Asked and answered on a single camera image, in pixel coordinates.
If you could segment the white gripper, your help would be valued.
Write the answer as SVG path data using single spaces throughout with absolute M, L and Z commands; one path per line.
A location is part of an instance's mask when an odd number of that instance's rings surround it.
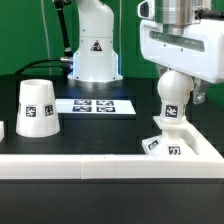
M 196 77 L 194 104 L 205 101 L 210 83 L 224 82 L 224 21 L 201 20 L 176 36 L 164 33 L 162 24 L 142 20 L 140 46 L 146 60 Z

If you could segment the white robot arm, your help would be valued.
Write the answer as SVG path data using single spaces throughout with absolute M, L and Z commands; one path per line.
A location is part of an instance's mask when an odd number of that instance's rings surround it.
M 79 48 L 72 81 L 110 83 L 119 78 L 113 51 L 113 12 L 99 0 L 77 0 Z M 160 73 L 175 70 L 195 79 L 194 102 L 211 83 L 224 82 L 224 12 L 211 0 L 143 0 L 139 3 L 140 49 Z

